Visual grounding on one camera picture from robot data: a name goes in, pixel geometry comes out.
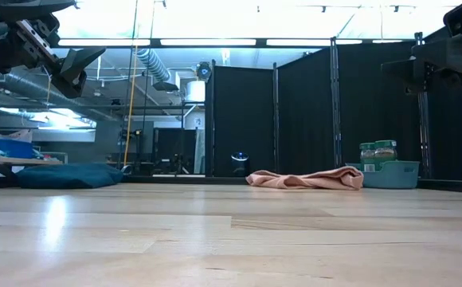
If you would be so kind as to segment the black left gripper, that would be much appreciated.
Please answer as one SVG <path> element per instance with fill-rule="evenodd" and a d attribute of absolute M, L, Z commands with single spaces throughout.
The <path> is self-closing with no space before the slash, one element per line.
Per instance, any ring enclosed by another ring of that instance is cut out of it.
<path fill-rule="evenodd" d="M 0 73 L 24 65 L 29 69 L 46 66 L 53 73 L 52 84 L 69 99 L 80 97 L 87 73 L 84 71 L 106 48 L 70 49 L 63 59 L 52 46 L 59 42 L 60 22 L 53 15 L 62 0 L 0 0 Z"/>

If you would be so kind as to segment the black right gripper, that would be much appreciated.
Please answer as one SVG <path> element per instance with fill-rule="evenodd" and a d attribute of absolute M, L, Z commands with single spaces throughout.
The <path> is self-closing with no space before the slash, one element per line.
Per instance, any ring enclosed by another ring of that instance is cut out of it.
<path fill-rule="evenodd" d="M 415 58 L 381 65 L 382 73 L 399 80 L 406 94 L 417 95 L 428 90 L 429 68 L 426 63 L 435 65 L 443 78 L 462 85 L 462 34 L 414 46 L 412 53 Z"/>

